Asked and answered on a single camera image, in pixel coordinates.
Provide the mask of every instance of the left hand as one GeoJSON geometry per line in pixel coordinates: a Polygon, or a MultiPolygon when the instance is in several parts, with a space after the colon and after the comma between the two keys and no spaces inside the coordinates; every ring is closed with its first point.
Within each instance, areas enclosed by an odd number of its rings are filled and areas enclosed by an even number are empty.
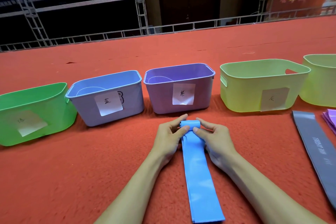
{"type": "Polygon", "coordinates": [[[158,154],[163,158],[162,166],[165,166],[176,152],[180,138],[189,130],[189,126],[179,128],[180,122],[186,120],[187,114],[184,114],[173,121],[159,125],[151,153],[158,154]]]}

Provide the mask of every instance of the white paper label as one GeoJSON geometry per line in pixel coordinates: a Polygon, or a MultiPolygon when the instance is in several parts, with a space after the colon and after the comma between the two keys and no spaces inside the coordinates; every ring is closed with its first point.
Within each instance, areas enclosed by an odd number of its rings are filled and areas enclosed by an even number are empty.
{"type": "Polygon", "coordinates": [[[285,109],[285,104],[287,96],[289,93],[289,88],[278,88],[263,90],[261,94],[261,104],[260,111],[272,111],[272,110],[283,110],[285,109]]]}
{"type": "Polygon", "coordinates": [[[195,84],[174,83],[173,105],[192,105],[194,103],[195,84]]]}
{"type": "Polygon", "coordinates": [[[22,137],[38,131],[48,124],[31,110],[18,112],[11,116],[10,121],[15,125],[22,137]]]}
{"type": "Polygon", "coordinates": [[[118,91],[109,91],[94,97],[101,116],[121,111],[121,104],[118,91]]]}

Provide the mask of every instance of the green basket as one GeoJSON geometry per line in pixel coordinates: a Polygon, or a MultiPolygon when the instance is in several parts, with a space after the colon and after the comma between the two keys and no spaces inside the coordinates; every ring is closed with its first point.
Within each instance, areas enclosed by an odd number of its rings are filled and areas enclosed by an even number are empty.
{"type": "Polygon", "coordinates": [[[227,63],[220,66],[220,96],[235,112],[290,108],[310,68],[283,59],[227,63]],[[296,73],[286,74],[290,69],[296,73]]]}
{"type": "Polygon", "coordinates": [[[11,146],[70,127],[77,111],[65,82],[0,95],[0,145],[11,146]]]}
{"type": "Polygon", "coordinates": [[[300,91],[300,98],[310,104],[336,107],[336,54],[310,54],[303,65],[311,73],[300,91]]]}

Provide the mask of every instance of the purple basket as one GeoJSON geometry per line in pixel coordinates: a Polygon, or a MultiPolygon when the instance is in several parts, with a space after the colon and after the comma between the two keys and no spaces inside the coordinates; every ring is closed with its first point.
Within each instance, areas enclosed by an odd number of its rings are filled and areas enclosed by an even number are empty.
{"type": "Polygon", "coordinates": [[[210,105],[215,76],[203,63],[148,70],[143,79],[157,114],[203,109],[210,105]]]}

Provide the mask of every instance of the hand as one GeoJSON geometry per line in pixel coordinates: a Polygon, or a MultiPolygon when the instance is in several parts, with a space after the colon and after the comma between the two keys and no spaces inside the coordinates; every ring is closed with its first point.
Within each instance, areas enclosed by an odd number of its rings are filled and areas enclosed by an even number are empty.
{"type": "Polygon", "coordinates": [[[223,125],[209,123],[196,118],[206,128],[194,128],[194,133],[205,141],[211,161],[224,172],[229,171],[230,159],[238,155],[230,137],[229,129],[223,125]]]}
{"type": "Polygon", "coordinates": [[[180,138],[189,131],[189,126],[183,126],[178,129],[180,122],[186,120],[187,117],[188,115],[184,114],[173,121],[159,125],[151,152],[163,157],[162,166],[165,166],[170,161],[176,152],[180,138]]]}

